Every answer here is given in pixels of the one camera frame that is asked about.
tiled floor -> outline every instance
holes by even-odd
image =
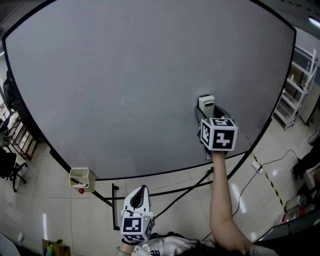
[[[273,120],[254,149],[261,164],[281,158],[293,149],[302,158],[311,147],[307,139],[314,132],[298,119],[284,131]],[[226,161],[230,173],[241,156]],[[238,206],[239,194],[255,174],[249,157],[229,180],[233,211]],[[286,202],[292,198],[301,183],[292,179],[290,168],[296,163],[292,152],[278,162],[264,166],[270,179]],[[115,255],[120,244],[119,231],[113,231],[112,209],[91,193],[79,194],[71,189],[68,173],[50,156],[45,143],[38,146],[33,161],[24,170],[26,184],[21,183],[14,193],[9,180],[0,179],[0,232],[17,240],[24,234],[24,246],[41,253],[42,238],[63,239],[74,255]],[[111,196],[111,184],[119,187],[118,196],[125,196],[140,185],[147,185],[151,193],[180,189],[194,185],[210,168],[209,165],[158,176],[126,180],[97,181],[96,190],[104,197]],[[182,192],[151,198],[151,210],[161,212]],[[174,231],[188,238],[203,239],[210,233],[209,209],[211,187],[198,187],[175,203],[156,220],[153,232]],[[117,212],[123,208],[117,201]],[[266,232],[283,208],[270,183],[262,174],[253,178],[244,190],[240,209],[234,216],[240,230],[252,241]]]

chair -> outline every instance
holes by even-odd
[[[10,179],[13,181],[13,191],[17,192],[15,189],[16,185],[16,178],[17,176],[26,184],[26,180],[23,179],[18,172],[21,170],[22,167],[27,167],[27,163],[24,162],[23,164],[19,165],[16,163],[17,155],[12,152],[6,152],[3,148],[0,147],[0,177],[3,179]]]

electrical cord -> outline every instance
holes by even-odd
[[[265,166],[265,165],[268,165],[268,164],[271,164],[271,163],[274,163],[274,162],[277,162],[277,161],[280,161],[282,159],[285,158],[285,156],[290,152],[292,151],[296,157],[297,160],[299,160],[296,152],[294,152],[292,149],[289,149],[287,152],[285,152],[284,156],[280,159],[277,159],[277,160],[273,160],[273,161],[270,161],[270,162],[265,162],[263,164],[260,165],[259,169],[257,170],[257,172],[252,176],[252,178],[249,180],[249,182],[245,185],[245,187],[242,189],[241,193],[240,193],[240,196],[239,196],[239,200],[238,200],[238,206],[237,206],[237,209],[236,211],[234,212],[234,214],[232,214],[232,217],[235,216],[235,214],[239,211],[239,208],[240,208],[240,198],[241,198],[241,195],[242,193],[245,191],[246,187],[249,185],[249,183],[253,180],[253,178],[259,173],[260,169]],[[208,238],[208,236],[210,236],[212,234],[212,232],[210,234],[208,234],[204,239],[202,239],[202,241],[204,241],[206,238]]]
[[[207,171],[207,173],[190,189],[188,189],[186,192],[184,192],[182,195],[178,196],[172,203],[170,203],[162,212],[160,212],[156,217],[158,218],[160,215],[162,215],[164,212],[166,212],[171,206],[174,205],[175,202],[177,202],[179,199],[181,199],[183,196],[188,194],[190,191],[192,191],[194,188],[196,188],[197,185],[199,185],[201,182],[203,182],[212,172],[214,171],[214,168],[211,167],[210,170]]]

